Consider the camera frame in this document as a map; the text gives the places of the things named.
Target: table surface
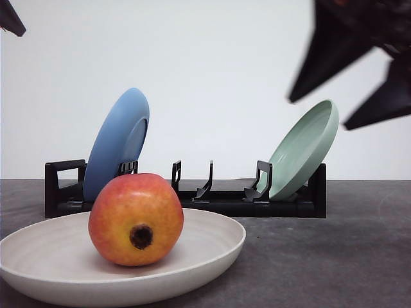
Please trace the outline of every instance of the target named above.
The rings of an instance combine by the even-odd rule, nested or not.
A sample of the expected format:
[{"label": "table surface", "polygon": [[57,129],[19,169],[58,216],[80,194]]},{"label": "table surface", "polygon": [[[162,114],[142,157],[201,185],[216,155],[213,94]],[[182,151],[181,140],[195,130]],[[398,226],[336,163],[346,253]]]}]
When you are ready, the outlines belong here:
[{"label": "table surface", "polygon": [[[235,218],[247,238],[223,275],[140,307],[411,307],[411,181],[328,181],[327,190],[326,219]],[[1,238],[42,220],[43,180],[1,181]],[[0,307],[59,306],[28,298],[1,279]]]}]

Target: white bowl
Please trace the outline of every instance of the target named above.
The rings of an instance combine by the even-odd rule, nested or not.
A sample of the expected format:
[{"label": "white bowl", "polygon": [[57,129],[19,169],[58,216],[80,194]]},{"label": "white bowl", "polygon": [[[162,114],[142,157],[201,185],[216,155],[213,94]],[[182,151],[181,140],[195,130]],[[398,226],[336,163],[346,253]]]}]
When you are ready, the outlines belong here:
[{"label": "white bowl", "polygon": [[212,281],[245,240],[237,221],[184,209],[184,228],[161,261],[128,268],[103,259],[87,230],[89,212],[49,219],[0,242],[1,275],[19,292],[56,305],[126,307],[181,295]]}]

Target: red apple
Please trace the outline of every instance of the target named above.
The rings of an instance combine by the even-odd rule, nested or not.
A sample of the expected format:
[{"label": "red apple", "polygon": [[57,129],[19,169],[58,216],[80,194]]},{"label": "red apple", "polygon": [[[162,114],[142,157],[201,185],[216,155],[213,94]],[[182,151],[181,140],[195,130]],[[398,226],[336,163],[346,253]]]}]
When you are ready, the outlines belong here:
[{"label": "red apple", "polygon": [[89,234],[105,259],[139,266],[165,257],[177,242],[183,222],[180,200],[165,179],[151,173],[122,175],[97,196]]}]

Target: green plate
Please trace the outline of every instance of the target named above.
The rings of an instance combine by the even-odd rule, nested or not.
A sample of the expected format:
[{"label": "green plate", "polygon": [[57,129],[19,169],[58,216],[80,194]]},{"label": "green plate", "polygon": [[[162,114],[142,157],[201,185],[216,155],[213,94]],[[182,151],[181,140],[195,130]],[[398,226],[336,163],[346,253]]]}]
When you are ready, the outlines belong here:
[{"label": "green plate", "polygon": [[[303,186],[327,155],[338,129],[338,110],[331,101],[311,108],[288,132],[269,162],[272,163],[271,200],[287,200]],[[262,173],[261,192],[267,182]]]}]

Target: black dish rack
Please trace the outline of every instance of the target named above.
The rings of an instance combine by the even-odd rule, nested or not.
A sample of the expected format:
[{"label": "black dish rack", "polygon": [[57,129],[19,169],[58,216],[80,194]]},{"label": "black dish rack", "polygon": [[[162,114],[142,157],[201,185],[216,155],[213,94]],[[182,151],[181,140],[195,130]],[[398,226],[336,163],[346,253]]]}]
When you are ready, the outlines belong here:
[{"label": "black dish rack", "polygon": [[[92,209],[92,202],[83,199],[83,181],[87,164],[85,160],[68,160],[48,162],[45,166],[45,206],[46,218],[53,218]],[[76,184],[59,187],[58,172],[78,169]],[[250,187],[242,191],[214,191],[213,161],[210,161],[209,179],[203,187],[195,191],[181,191],[181,161],[172,167],[171,186],[177,193],[183,207],[216,212],[232,217],[298,217],[325,218],[326,201],[326,165],[321,164],[289,201],[271,201],[269,191],[272,184],[272,164],[257,161],[256,178]],[[125,162],[119,165],[118,176],[138,172],[138,161]],[[257,191],[261,172],[267,174],[265,188]]]}]

